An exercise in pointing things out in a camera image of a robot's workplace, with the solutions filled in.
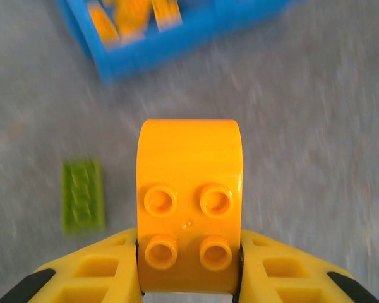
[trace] green lego brick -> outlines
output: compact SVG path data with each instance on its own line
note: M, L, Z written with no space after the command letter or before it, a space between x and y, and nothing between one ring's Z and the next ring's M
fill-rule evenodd
M102 173L97 160L63 162L62 224L66 234L105 229Z

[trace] toy brick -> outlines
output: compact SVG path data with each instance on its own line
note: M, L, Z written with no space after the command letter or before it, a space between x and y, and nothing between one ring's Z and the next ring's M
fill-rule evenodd
M159 30L182 24L176 0L152 0L152 4Z
M97 160L63 163L63 230L67 234L105 229L102 174Z
M88 11L93 20L95 28L100 36L104 45L115 44L119 41L119 35L116 27L112 21L108 18L107 13L104 11L99 3L90 3Z
M149 120L136 171L141 289L233 293L243 180L236 122Z

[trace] black rubber pad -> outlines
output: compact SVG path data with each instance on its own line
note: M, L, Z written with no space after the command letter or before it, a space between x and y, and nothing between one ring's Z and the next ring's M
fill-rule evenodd
M26 276L0 299L0 303L28 303L54 275L55 271L48 268Z
M327 275L354 303L379 303L377 298L354 279L334 272L327 273Z
M240 299L241 281L243 279L243 264L244 264L243 247L240 245L238 286L237 286L236 292L233 295L232 303L238 303Z

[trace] rounded orange block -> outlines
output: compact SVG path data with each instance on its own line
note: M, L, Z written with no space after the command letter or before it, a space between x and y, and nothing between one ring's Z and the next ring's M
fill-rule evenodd
M136 163L144 292L236 291L243 153L233 120L147 120Z

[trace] blue storage box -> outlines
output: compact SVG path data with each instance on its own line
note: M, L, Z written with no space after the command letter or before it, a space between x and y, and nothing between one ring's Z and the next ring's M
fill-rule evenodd
M71 34L108 83L177 57L214 35L273 17L292 0L178 0L182 24L160 32L153 17L144 39L111 48L104 46L97 33L89 1L56 1ZM104 10L112 16L109 8Z

